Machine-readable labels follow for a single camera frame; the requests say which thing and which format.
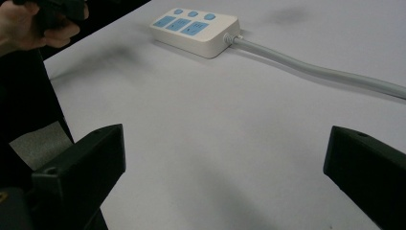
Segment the power strip switch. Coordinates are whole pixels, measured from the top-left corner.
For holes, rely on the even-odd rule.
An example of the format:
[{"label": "power strip switch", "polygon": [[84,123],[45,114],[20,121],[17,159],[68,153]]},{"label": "power strip switch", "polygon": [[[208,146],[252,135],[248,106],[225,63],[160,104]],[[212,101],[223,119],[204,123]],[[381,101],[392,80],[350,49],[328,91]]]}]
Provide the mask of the power strip switch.
[{"label": "power strip switch", "polygon": [[224,35],[240,34],[236,16],[179,8],[158,17],[149,27],[156,40],[203,58],[214,58],[227,49]]}]

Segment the hand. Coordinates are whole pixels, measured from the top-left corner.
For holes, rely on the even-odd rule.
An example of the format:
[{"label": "hand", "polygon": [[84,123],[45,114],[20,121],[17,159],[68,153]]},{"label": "hand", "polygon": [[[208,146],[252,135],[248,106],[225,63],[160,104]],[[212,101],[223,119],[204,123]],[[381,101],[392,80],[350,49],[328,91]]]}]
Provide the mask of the hand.
[{"label": "hand", "polygon": [[[61,26],[41,34],[35,20],[38,12],[39,6],[33,2],[16,6],[12,1],[6,1],[0,6],[0,57],[13,51],[26,51],[45,45],[60,48],[79,33],[78,25],[59,15]],[[87,5],[84,14],[86,18],[89,15]]]}]

